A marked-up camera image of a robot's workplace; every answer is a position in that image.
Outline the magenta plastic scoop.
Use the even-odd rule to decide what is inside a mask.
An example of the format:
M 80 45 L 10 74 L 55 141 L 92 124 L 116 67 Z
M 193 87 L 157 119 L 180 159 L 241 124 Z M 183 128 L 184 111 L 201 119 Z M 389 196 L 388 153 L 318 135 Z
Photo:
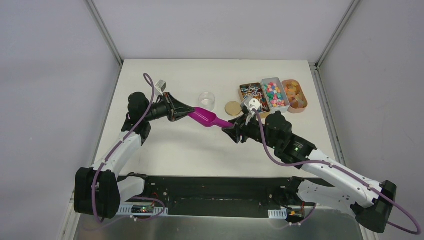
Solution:
M 189 113 L 188 116 L 206 128 L 213 126 L 231 128 L 234 126 L 233 123 L 220 119 L 214 112 L 202 107 L 194 107 L 194 112 Z

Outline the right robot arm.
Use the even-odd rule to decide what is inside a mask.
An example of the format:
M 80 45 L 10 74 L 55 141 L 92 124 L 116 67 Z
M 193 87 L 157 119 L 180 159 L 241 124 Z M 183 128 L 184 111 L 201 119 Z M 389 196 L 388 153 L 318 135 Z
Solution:
M 265 123 L 244 114 L 223 128 L 235 143 L 252 139 L 265 150 L 273 149 L 273 162 L 295 167 L 313 174 L 329 187 L 292 177 L 283 191 L 290 205 L 300 201 L 331 207 L 348 214 L 366 229 L 382 234 L 389 222 L 397 186 L 389 181 L 378 182 L 364 177 L 332 160 L 313 143 L 292 132 L 292 124 L 279 112 L 266 117 Z

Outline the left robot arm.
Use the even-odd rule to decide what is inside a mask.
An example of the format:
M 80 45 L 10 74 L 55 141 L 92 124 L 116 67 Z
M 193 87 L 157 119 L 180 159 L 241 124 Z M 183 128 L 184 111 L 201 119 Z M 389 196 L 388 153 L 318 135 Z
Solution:
M 81 167 L 75 174 L 74 210 L 77 213 L 111 219 L 122 203 L 135 197 L 140 202 L 152 198 L 153 189 L 142 177 L 127 176 L 118 180 L 130 158 L 143 146 L 151 132 L 151 121 L 167 118 L 176 122 L 195 112 L 195 108 L 163 93 L 155 103 L 144 93 L 128 97 L 128 113 L 116 143 L 91 167 Z

